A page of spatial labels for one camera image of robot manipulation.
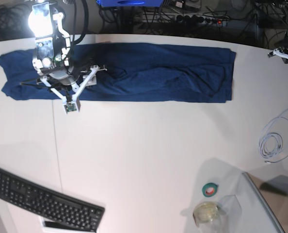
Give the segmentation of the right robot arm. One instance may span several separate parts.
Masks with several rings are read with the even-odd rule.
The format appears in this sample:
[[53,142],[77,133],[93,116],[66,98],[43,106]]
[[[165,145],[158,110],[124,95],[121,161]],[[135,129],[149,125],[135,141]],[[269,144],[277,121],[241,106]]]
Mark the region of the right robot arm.
[[88,32],[89,11],[85,0],[84,23],[78,39],[63,27],[65,14],[52,0],[37,0],[32,5],[28,26],[35,36],[32,65],[39,75],[36,86],[43,84],[52,91],[78,92],[81,75],[88,74],[87,65],[77,65],[72,59],[75,46]]

